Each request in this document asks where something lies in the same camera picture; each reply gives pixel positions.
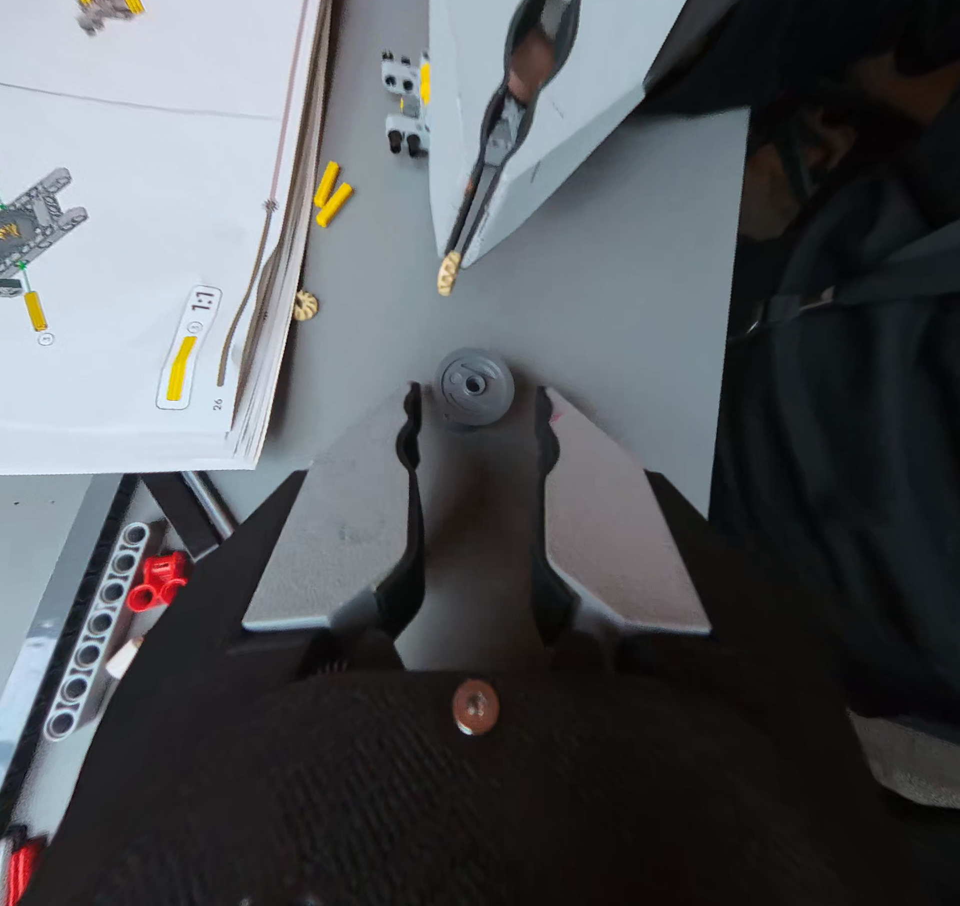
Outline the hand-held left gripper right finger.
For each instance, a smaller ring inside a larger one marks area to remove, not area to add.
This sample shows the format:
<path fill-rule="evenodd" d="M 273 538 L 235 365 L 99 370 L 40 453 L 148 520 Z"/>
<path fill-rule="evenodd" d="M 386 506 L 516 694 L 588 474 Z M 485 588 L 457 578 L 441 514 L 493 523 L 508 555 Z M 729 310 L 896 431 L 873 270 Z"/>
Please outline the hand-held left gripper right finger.
<path fill-rule="evenodd" d="M 603 646 L 645 634 L 707 637 L 711 621 L 640 462 L 553 387 L 534 399 L 534 624 Z"/>

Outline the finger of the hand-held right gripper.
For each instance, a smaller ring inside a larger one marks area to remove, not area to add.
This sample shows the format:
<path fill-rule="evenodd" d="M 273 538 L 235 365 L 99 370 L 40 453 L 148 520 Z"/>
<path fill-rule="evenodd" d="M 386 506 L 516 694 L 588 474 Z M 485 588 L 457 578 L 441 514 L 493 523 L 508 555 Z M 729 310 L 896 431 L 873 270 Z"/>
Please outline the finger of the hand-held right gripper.
<path fill-rule="evenodd" d="M 508 90 L 525 108 L 479 233 L 484 258 L 546 203 L 644 99 L 690 0 L 545 0 L 514 42 Z"/>
<path fill-rule="evenodd" d="M 508 90 L 517 36 L 546 0 L 428 0 L 430 210 L 440 257 L 480 257 L 479 233 L 525 108 Z"/>

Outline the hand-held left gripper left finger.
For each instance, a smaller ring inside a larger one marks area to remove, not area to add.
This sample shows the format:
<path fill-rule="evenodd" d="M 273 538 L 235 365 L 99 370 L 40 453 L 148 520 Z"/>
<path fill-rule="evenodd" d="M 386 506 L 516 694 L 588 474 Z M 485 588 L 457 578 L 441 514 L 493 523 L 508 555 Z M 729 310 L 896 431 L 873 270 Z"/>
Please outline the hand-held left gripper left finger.
<path fill-rule="evenodd" d="M 318 453 L 246 610 L 246 630 L 402 634 L 426 592 L 422 423 L 422 387 L 410 382 Z"/>

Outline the grey lego chassis assembly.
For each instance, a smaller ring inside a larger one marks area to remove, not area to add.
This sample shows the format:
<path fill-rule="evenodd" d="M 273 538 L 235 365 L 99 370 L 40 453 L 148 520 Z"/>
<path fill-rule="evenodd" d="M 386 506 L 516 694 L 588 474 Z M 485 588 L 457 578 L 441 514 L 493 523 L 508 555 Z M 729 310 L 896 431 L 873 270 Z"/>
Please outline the grey lego chassis assembly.
<path fill-rule="evenodd" d="M 395 56 L 390 49 L 381 54 L 381 84 L 396 99 L 396 109 L 386 118 L 390 153 L 407 151 L 416 159 L 430 151 L 432 74 L 429 55 L 418 60 Z"/>

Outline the grey round lego differential piece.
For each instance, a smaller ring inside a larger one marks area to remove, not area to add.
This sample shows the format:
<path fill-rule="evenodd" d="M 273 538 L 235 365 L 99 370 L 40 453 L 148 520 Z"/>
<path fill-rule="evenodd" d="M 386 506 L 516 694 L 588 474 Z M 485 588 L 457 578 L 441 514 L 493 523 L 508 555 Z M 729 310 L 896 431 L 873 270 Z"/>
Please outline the grey round lego differential piece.
<path fill-rule="evenodd" d="M 460 432 L 499 422 L 510 411 L 516 395 L 506 361 L 474 347 L 447 354 L 438 365 L 434 387 L 444 421 Z"/>

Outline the red lego connector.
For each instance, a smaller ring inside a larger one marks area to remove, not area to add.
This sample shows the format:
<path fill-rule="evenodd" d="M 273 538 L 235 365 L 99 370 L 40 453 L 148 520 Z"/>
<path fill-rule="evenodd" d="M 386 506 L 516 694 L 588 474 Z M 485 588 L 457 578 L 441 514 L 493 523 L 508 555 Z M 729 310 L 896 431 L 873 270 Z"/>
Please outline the red lego connector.
<path fill-rule="evenodd" d="M 126 606 L 133 613 L 168 606 L 186 587 L 192 572 L 188 553 L 174 551 L 145 559 L 141 581 L 129 590 Z"/>

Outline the grey lego beam with holes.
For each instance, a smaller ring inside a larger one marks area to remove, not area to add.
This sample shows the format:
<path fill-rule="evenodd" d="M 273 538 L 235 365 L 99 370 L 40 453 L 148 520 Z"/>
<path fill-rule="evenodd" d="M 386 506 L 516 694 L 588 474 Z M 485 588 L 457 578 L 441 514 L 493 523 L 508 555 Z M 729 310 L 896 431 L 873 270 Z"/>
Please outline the grey lego beam with holes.
<path fill-rule="evenodd" d="M 108 660 L 125 643 L 133 613 L 128 593 L 137 583 L 159 526 L 133 522 L 122 528 L 72 649 L 61 683 L 43 724 L 44 738 L 60 742 L 100 712 L 110 684 Z"/>

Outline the lego instruction booklet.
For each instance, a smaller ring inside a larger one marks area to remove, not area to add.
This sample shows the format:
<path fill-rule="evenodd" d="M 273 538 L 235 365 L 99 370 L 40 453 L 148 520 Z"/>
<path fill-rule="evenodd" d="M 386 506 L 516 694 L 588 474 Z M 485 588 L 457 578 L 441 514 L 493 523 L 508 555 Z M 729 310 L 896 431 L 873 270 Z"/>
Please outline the lego instruction booklet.
<path fill-rule="evenodd" d="M 335 0 L 1 0 L 1 472 L 252 470 Z"/>

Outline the person's right hand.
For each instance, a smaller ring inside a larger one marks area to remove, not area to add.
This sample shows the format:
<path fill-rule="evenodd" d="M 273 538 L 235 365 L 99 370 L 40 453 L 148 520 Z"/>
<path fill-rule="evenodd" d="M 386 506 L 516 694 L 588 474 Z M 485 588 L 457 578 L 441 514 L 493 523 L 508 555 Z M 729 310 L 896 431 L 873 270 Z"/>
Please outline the person's right hand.
<path fill-rule="evenodd" d="M 916 144 L 958 97 L 958 57 L 905 71 L 893 52 L 856 61 L 755 119 L 738 238 L 780 240 L 842 187 Z"/>

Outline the person's dark clothing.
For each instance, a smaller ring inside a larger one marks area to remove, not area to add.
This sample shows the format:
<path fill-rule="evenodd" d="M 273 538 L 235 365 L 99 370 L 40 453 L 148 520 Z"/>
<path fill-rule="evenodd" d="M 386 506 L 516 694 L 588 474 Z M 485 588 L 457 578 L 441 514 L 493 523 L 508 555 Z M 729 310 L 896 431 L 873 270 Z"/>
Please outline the person's dark clothing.
<path fill-rule="evenodd" d="M 958 97 L 737 241 L 711 511 L 822 618 L 874 777 L 958 811 Z"/>

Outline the grey parts tray black rim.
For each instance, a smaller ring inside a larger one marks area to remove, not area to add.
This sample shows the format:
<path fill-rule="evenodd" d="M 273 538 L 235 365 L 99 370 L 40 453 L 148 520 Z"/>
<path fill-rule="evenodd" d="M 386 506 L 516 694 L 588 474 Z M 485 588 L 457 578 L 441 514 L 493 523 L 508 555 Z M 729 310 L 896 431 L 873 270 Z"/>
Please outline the grey parts tray black rim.
<path fill-rule="evenodd" d="M 2 477 L 1 773 L 2 904 L 14 873 L 30 872 L 66 812 L 94 733 L 143 638 L 168 608 L 132 613 L 125 643 L 107 661 L 100 712 L 66 739 L 43 724 L 122 528 L 159 526 L 148 555 L 198 560 L 234 531 L 200 472 L 139 476 Z"/>

